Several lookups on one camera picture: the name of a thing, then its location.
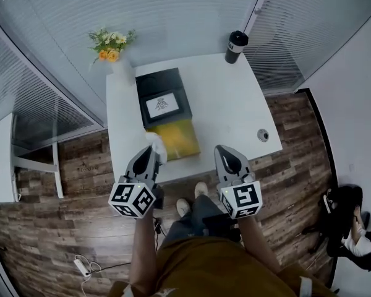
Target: white desk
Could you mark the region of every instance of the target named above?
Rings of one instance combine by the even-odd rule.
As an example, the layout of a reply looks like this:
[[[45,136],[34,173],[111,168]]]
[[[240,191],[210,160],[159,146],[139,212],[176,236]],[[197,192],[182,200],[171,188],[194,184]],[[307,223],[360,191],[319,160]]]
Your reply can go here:
[[[278,131],[261,88],[243,54],[228,64],[224,54],[193,56],[136,67],[136,76],[178,67],[193,114],[192,124],[201,153],[160,167],[157,183],[184,178],[215,168],[214,147],[227,145],[249,160],[282,149]],[[128,162],[148,146],[136,85],[106,78],[111,161],[117,181]],[[270,135],[263,143],[259,129]]]
[[[58,197],[63,198],[57,143],[53,144],[53,165],[16,157],[13,155],[12,148],[13,120],[12,113],[0,120],[0,202],[19,201],[14,174],[15,167],[54,173]]]

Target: white vase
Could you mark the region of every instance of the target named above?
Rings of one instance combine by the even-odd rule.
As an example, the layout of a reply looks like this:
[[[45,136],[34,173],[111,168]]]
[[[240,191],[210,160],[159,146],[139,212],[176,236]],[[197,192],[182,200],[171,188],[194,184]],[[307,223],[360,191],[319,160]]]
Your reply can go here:
[[[121,84],[133,86],[136,84],[135,69],[130,65],[129,61],[120,55],[116,62],[111,63],[113,73],[120,80]]]

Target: yellow cloth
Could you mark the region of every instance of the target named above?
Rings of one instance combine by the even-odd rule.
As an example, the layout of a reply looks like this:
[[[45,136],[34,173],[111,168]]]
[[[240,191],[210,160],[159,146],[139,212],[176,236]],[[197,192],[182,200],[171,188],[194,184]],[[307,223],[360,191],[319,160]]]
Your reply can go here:
[[[223,238],[195,237],[169,243],[158,251],[157,261],[156,297],[296,297],[300,276],[312,279],[312,296],[335,296],[301,267],[293,265],[275,275],[242,246]],[[116,282],[109,297],[121,297],[126,286]],[[132,292],[135,297],[143,296],[134,288]]]

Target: black tumbler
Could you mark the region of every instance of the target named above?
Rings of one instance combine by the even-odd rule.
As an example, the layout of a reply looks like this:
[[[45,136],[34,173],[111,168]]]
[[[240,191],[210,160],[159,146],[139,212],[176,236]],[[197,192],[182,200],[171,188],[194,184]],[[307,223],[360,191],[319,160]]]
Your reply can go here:
[[[228,48],[225,53],[226,62],[234,64],[248,42],[249,37],[245,33],[241,31],[232,32],[229,36]]]

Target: black box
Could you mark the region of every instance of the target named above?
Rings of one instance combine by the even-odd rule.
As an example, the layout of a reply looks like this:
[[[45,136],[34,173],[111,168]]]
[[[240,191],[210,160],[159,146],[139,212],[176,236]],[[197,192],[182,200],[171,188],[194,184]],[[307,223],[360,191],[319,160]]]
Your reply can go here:
[[[178,68],[136,77],[136,85],[145,129],[192,118],[190,105]],[[171,105],[166,102],[169,99],[171,100]],[[153,109],[155,111],[151,111],[152,105],[156,105],[155,109]]]

